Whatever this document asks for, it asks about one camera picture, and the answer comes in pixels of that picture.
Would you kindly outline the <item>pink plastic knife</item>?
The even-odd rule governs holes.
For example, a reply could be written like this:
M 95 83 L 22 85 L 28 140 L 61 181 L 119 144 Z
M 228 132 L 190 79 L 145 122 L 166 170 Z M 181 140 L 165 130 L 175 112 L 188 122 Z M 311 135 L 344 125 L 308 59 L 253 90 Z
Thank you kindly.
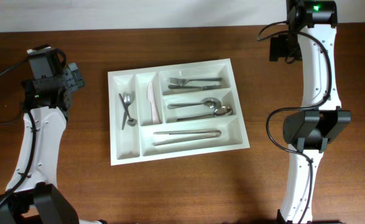
M 160 118 L 159 118 L 159 114 L 158 114 L 158 111 L 157 111 L 157 105 L 156 105 L 156 102 L 155 102 L 154 88 L 153 88 L 153 83 L 152 82 L 148 83 L 147 99 L 150 102 L 152 123 L 153 124 L 160 124 Z

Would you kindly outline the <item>steel tablespoon packed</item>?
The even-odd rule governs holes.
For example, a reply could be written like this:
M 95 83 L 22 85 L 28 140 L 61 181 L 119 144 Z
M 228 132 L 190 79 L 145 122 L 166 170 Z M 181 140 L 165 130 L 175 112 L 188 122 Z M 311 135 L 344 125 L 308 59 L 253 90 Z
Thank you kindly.
M 167 106 L 167 108 L 172 110 L 172 109 L 177 109 L 177 108 L 182 108 L 182 107 L 198 106 L 198 105 L 203 105 L 203 106 L 207 106 L 209 108 L 215 109 L 215 108 L 219 108 L 222 105 L 222 103 L 220 102 L 219 99 L 210 97 L 210 98 L 204 98 L 197 103 L 169 104 Z
M 202 119 L 207 117 L 219 117 L 219 116 L 229 116 L 233 112 L 232 107 L 230 106 L 220 106 L 219 108 L 214 109 L 214 111 L 210 114 L 204 114 L 199 116 L 192 116 L 187 118 L 178 118 L 177 121 L 188 121 L 193 119 Z

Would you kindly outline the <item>steel fork packed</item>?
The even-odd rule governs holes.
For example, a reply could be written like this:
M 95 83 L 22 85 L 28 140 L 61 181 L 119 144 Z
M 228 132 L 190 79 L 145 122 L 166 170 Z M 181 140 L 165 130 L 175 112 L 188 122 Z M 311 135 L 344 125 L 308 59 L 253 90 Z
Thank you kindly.
M 210 86 L 187 86 L 187 85 L 168 85 L 170 90 L 179 90 L 179 89 L 197 89 L 197 90 L 215 90 L 222 88 L 221 85 L 210 85 Z
M 174 85 L 186 85 L 189 82 L 221 82 L 222 78 L 194 78 L 194 79 L 184 79 L 184 78 L 169 78 L 171 84 Z

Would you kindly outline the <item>steel tongs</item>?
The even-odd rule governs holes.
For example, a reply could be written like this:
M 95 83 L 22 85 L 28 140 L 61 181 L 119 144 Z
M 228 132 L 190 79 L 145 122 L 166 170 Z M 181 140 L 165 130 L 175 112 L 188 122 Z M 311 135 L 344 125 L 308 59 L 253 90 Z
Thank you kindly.
M 220 137 L 222 132 L 218 129 L 214 130 L 188 130 L 188 131 L 161 131 L 154 132 L 154 135 L 187 135 L 185 138 L 166 139 L 164 141 L 154 142 L 153 146 L 163 146 L 167 144 L 175 144 L 187 141 L 197 141 L 202 139 L 217 138 Z

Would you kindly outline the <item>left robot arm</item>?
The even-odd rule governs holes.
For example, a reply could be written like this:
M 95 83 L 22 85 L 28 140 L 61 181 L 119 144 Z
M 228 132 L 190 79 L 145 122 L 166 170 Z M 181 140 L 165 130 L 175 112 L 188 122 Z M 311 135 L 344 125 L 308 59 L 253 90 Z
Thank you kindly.
M 0 223 L 83 223 L 57 189 L 60 142 L 72 93 L 85 83 L 63 51 L 43 45 L 27 51 L 33 77 L 22 82 L 24 135 L 18 162 L 0 195 Z

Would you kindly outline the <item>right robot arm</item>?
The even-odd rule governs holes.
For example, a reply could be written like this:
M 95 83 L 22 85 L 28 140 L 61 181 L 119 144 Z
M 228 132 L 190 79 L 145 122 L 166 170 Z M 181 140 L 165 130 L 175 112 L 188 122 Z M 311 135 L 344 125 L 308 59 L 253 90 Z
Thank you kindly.
M 290 154 L 287 191 L 277 223 L 312 223 L 312 198 L 318 166 L 327 146 L 351 122 L 342 110 L 335 79 L 338 24 L 334 1 L 287 1 L 289 28 L 270 36 L 271 61 L 303 62 L 303 98 L 284 119 L 284 148 Z

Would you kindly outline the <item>white plastic cutlery tray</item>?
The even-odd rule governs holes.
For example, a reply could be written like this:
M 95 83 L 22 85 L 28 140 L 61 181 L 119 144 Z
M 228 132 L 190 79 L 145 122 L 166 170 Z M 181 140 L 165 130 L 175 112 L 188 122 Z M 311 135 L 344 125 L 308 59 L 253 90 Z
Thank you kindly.
M 189 82 L 187 86 L 221 85 L 215 90 L 170 90 L 169 78 L 222 78 L 221 82 Z M 153 124 L 150 102 L 147 99 L 148 83 L 153 83 L 155 102 L 160 124 Z M 249 148 L 243 112 L 230 59 L 184 63 L 161 67 L 140 68 L 108 72 L 109 125 L 111 165 L 130 164 L 173 157 L 192 156 L 211 152 Z M 197 103 L 204 98 L 217 98 L 222 106 L 230 106 L 229 116 L 207 117 L 177 121 L 210 114 L 207 106 L 189 106 L 168 109 L 169 104 Z M 185 138 L 187 135 L 154 135 L 161 131 L 214 130 L 220 137 L 187 141 L 163 146 L 154 142 Z

